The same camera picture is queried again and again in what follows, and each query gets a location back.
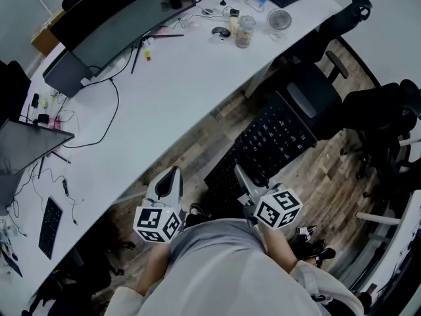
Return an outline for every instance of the sneaker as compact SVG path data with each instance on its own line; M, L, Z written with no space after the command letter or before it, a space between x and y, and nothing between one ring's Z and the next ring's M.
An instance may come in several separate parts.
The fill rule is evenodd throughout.
M205 216L205 212L203 212L202 207L200 207L197 203L192 203L190 205L189 214Z
M322 266L323 260L326 259L333 259L336 256L336 251L332 248L326 248L325 250L320 253L320 255L316 256L316 265L318 268Z

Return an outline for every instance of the person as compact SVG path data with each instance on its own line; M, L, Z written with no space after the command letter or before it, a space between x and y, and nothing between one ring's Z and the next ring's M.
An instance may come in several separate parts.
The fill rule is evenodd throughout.
M371 295L368 292L354 292L354 295L360 300L364 308L364 314L367 315L370 312L373 301Z
M342 283L297 260L281 230L209 220L198 205L190 213L171 244L152 247L136 287L116 289L105 316L325 316L331 301L341 315L363 315Z

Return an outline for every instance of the desk leg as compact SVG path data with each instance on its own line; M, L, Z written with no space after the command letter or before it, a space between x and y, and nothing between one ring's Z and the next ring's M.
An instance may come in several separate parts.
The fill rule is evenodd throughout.
M264 75L268 72L270 66L272 65L273 61L270 61L267 65L265 65L263 68L261 68L253 77L253 79L250 82L249 87L244 92L244 96L246 98L250 98L252 94L255 92L256 88L259 86L260 83L262 83Z
M391 226L395 226L401 223L400 219L383 217L381 215L373 215L373 214L362 213L362 212L357 212L355 216L358 219L373 221L374 223L380 223L380 224L389 224Z

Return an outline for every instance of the computer mouse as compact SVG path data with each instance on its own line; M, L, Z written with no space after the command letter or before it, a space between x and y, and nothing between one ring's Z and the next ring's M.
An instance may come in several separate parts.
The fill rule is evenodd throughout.
M212 34L217 33L219 33L220 36L223 36L224 38L228 38L231 35L231 32L224 27L215 27L212 29Z

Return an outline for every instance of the monitor stand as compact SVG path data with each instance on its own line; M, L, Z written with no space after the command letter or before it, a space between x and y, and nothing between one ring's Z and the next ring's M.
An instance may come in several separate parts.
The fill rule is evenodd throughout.
M23 172L13 174L0 174L0 216L7 215L7 207L12 203Z

